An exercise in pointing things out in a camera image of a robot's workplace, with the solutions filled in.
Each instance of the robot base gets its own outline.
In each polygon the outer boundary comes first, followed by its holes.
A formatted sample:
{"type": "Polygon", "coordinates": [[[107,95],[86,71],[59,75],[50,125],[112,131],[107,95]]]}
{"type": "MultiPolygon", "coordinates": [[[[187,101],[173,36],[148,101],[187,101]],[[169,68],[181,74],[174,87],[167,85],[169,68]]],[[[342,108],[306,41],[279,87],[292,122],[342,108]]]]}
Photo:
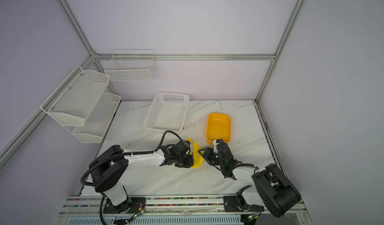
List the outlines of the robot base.
{"type": "Polygon", "coordinates": [[[119,208],[120,205],[114,206],[109,199],[107,199],[107,203],[105,204],[104,207],[104,214],[117,214],[117,213],[138,213],[139,208],[142,207],[143,209],[145,208],[145,202],[146,198],[145,197],[130,197],[131,203],[127,205],[126,208],[121,209],[119,208]]]}

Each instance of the white wire basket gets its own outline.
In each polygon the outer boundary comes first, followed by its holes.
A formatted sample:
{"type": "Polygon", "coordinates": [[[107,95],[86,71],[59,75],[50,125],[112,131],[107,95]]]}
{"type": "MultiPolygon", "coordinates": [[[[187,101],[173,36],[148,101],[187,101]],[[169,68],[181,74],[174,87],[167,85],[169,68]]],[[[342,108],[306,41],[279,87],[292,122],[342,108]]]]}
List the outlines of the white wire basket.
{"type": "Polygon", "coordinates": [[[84,126],[109,84],[109,76],[93,70],[82,70],[48,108],[41,109],[62,126],[84,126]]]}
{"type": "Polygon", "coordinates": [[[112,59],[105,68],[105,74],[113,82],[152,80],[155,71],[155,57],[151,49],[111,49],[112,59]]]}
{"type": "Polygon", "coordinates": [[[82,143],[101,143],[121,97],[104,92],[84,126],[76,126],[71,132],[82,143]]]}
{"type": "Polygon", "coordinates": [[[183,130],[187,115],[189,95],[173,92],[156,94],[143,127],[151,131],[167,130],[180,132],[183,130]]]}

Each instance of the yellow triangular block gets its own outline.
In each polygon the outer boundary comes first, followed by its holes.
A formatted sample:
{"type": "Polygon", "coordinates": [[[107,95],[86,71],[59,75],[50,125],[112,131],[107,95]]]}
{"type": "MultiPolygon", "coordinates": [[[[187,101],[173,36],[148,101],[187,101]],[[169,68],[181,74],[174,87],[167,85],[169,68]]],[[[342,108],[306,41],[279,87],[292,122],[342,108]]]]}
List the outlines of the yellow triangular block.
{"type": "Polygon", "coordinates": [[[201,147],[197,144],[195,140],[192,139],[192,137],[189,138],[188,141],[193,144],[193,150],[191,149],[191,154],[193,155],[194,165],[191,168],[197,168],[201,166],[201,164],[204,162],[204,158],[200,156],[200,154],[197,152],[201,149],[201,147]]]}

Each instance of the white plastic clip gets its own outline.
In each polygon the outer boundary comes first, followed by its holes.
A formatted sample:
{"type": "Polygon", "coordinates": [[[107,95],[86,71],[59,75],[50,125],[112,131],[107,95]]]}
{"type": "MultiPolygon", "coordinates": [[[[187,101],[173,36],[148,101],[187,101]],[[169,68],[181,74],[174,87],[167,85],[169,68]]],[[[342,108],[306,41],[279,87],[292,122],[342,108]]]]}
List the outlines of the white plastic clip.
{"type": "Polygon", "coordinates": [[[190,141],[189,147],[191,148],[191,154],[193,153],[193,139],[190,141]]]}
{"type": "Polygon", "coordinates": [[[218,145],[218,142],[216,142],[216,141],[217,141],[217,140],[214,140],[214,147],[215,147],[215,148],[214,148],[214,152],[217,153],[217,147],[216,147],[216,146],[218,145]]]}

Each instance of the white plastic basket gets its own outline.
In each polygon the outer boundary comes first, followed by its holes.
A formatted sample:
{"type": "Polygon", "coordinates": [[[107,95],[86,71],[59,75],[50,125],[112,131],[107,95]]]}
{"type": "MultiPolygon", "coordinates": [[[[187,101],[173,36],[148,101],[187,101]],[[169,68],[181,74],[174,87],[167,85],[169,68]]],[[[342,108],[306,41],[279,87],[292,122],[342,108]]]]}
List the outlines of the white plastic basket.
{"type": "Polygon", "coordinates": [[[156,65],[151,49],[111,49],[112,59],[105,74],[113,82],[152,80],[156,65]]]}
{"type": "Polygon", "coordinates": [[[189,103],[189,95],[173,92],[156,94],[143,127],[151,131],[183,130],[189,103]]]}

